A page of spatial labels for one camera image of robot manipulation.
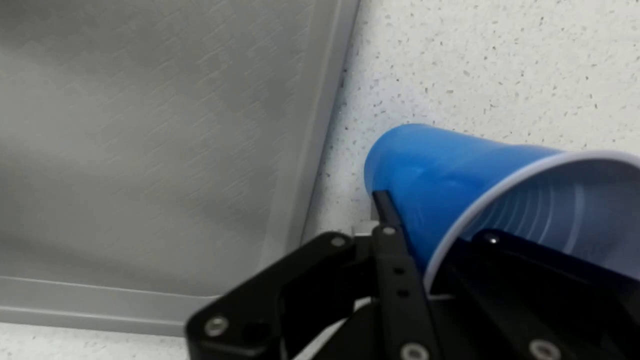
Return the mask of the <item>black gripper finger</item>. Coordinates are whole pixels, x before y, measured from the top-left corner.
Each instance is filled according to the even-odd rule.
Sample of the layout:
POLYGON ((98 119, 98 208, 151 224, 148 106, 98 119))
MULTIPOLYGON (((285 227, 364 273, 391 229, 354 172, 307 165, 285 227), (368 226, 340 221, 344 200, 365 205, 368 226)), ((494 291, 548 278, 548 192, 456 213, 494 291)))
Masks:
POLYGON ((391 196, 387 192, 374 192, 374 209, 377 216, 376 234, 393 236, 402 232, 402 220, 399 213, 391 201, 391 196))

